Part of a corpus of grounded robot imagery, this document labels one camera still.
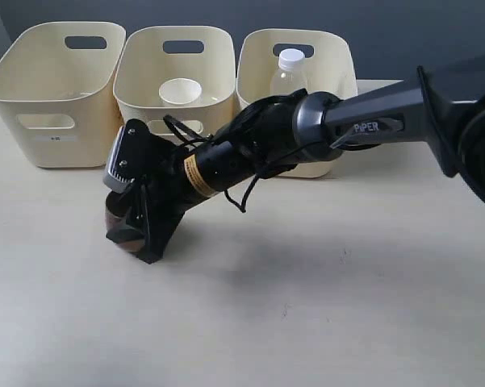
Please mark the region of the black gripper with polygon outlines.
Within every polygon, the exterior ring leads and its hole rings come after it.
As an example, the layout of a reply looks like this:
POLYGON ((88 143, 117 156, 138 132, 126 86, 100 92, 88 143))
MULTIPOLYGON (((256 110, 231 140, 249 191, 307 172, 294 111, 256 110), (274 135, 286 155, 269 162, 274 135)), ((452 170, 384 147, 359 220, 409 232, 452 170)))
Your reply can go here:
POLYGON ((146 123, 130 119, 123 135, 123 177, 134 181, 123 192, 124 218, 106 221, 106 237, 113 243, 144 246, 135 256, 147 264, 158 262, 181 222, 183 189, 179 187, 182 161, 198 146, 198 135, 176 119, 164 124, 180 140, 175 144, 154 135, 146 123))

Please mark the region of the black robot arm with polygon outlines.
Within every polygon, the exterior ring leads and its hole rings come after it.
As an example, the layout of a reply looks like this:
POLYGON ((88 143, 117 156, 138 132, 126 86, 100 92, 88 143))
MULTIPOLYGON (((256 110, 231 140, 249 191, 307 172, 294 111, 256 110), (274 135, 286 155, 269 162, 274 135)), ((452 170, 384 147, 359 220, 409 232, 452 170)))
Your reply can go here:
POLYGON ((175 141, 139 119, 118 131, 107 161, 106 237, 139 260, 163 257, 184 214, 242 181, 331 161, 381 144, 424 142, 447 177, 485 203, 485 54, 340 99, 299 89, 262 98, 213 135, 171 115, 175 141))

